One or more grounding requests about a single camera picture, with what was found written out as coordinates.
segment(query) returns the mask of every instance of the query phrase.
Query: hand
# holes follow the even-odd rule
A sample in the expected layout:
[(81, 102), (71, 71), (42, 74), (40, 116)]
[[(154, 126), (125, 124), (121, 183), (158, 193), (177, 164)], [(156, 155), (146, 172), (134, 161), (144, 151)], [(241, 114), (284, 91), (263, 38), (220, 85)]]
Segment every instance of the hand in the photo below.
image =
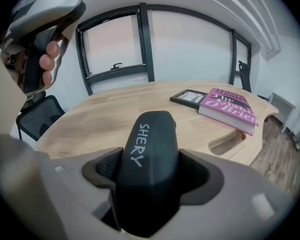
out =
[(42, 80), (47, 86), (52, 82), (51, 71), (55, 68), (54, 58), (59, 55), (60, 47), (56, 41), (51, 41), (46, 46), (45, 52), (46, 54), (42, 55), (39, 60), (39, 65), (45, 70), (42, 75)]

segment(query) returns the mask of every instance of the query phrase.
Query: window frame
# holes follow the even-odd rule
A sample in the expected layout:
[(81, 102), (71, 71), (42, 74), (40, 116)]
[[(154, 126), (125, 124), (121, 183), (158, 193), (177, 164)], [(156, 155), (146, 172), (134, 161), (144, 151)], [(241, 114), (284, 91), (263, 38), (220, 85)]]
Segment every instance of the window frame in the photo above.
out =
[[(77, 30), (75, 32), (76, 37), (76, 46), (77, 46), (77, 54), (79, 59), (79, 65), (81, 69), (82, 78), (84, 81), (85, 88), (89, 95), (92, 95), (91, 85), (100, 81), (104, 81), (107, 79), (117, 78), (121, 76), (127, 76), (137, 73), (147, 73), (149, 82), (155, 81), (154, 74), (154, 63), (153, 63), (153, 54), (152, 54), (152, 46), (151, 46), (151, 37), (150, 37), (150, 28), (149, 28), (149, 19), (148, 19), (148, 10), (150, 11), (167, 11), (174, 13), (181, 13), (190, 15), (196, 18), (200, 18), (202, 20), (208, 21), (228, 32), (231, 33), (231, 69), (228, 79), (228, 84), (234, 85), (235, 76), (240, 76), (240, 73), (236, 71), (237, 66), (237, 40), (244, 44), (247, 47), (247, 65), (248, 65), (248, 73), (250, 75), (251, 70), (251, 43), (249, 43), (245, 38), (243, 38), (240, 34), (238, 34), (233, 28), (228, 27), (222, 22), (205, 15), (203, 13), (178, 7), (171, 5), (162, 5), (162, 4), (146, 4), (145, 2), (141, 2), (139, 5), (132, 5), (127, 7), (122, 7), (114, 10), (110, 10), (104, 13), (101, 13), (97, 16), (94, 16), (86, 21), (80, 23), (77, 26)], [(139, 41), (141, 48), (141, 56), (142, 56), (142, 64), (140, 65), (132, 65), (121, 67), (118, 69), (112, 69), (109, 71), (101, 72), (98, 74), (91, 75), (89, 71), (86, 51), (85, 51), (85, 43), (84, 43), (84, 35), (83, 33), (97, 25), (104, 23), (105, 21), (114, 20), (117, 18), (136, 15), (138, 30), (139, 30)]]
[[(155, 81), (151, 43), (145, 43), (145, 38), (150, 39), (150, 33), (147, 36), (147, 32), (149, 32), (149, 20), (148, 13), (144, 13), (144, 10), (147, 10), (145, 6), (145, 3), (140, 3), (139, 5), (127, 6), (110, 10), (105, 13), (94, 16), (80, 23), (77, 26), (75, 32), (77, 54), (84, 85), (89, 95), (93, 94), (93, 91), (91, 89), (92, 84), (112, 78), (128, 76), (138, 73), (147, 73), (149, 82)], [(84, 32), (104, 22), (131, 15), (136, 15), (137, 18), (142, 64), (120, 67), (118, 69), (112, 69), (109, 71), (92, 75), (92, 73), (89, 70), (87, 60)]]

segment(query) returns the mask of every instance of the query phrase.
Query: office chair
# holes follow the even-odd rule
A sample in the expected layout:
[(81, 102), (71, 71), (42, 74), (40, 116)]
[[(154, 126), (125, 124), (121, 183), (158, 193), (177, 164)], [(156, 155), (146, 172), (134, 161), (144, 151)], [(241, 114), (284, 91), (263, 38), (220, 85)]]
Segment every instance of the office chair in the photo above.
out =
[(32, 139), (38, 141), (64, 113), (56, 97), (49, 95), (18, 115), (16, 125)]
[[(240, 70), (240, 78), (241, 78), (242, 89), (244, 89), (247, 92), (251, 93), (248, 65), (243, 63), (240, 60), (238, 62), (239, 62), (239, 70)], [(263, 97), (261, 95), (258, 95), (258, 97), (260, 97), (263, 100), (269, 101), (268, 98)]]

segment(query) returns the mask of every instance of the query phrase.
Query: book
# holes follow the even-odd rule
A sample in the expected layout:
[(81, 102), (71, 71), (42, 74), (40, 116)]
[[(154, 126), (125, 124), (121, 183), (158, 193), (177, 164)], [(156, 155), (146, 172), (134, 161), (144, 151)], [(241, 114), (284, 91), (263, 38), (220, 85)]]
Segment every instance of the book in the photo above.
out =
[(198, 113), (251, 136), (259, 126), (246, 98), (227, 90), (212, 88), (200, 102)]

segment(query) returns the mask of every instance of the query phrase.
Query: wooden table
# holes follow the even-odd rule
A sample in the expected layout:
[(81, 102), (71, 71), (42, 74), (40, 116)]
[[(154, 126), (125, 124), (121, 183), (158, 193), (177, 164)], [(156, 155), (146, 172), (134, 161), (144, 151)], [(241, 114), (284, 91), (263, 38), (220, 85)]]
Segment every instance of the wooden table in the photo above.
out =
[(249, 165), (262, 148), (265, 118), (278, 110), (243, 89), (212, 80), (149, 82), (95, 93), (55, 122), (40, 138), (36, 150), (56, 159), (125, 147), (139, 115), (164, 110), (176, 122), (179, 148), (214, 155), (210, 148), (238, 131), (198, 114), (196, 109), (170, 101), (171, 96), (185, 89), (208, 93), (213, 87), (244, 95), (256, 115), (259, 127), (255, 127), (254, 135), (244, 134), (241, 143), (219, 155)]

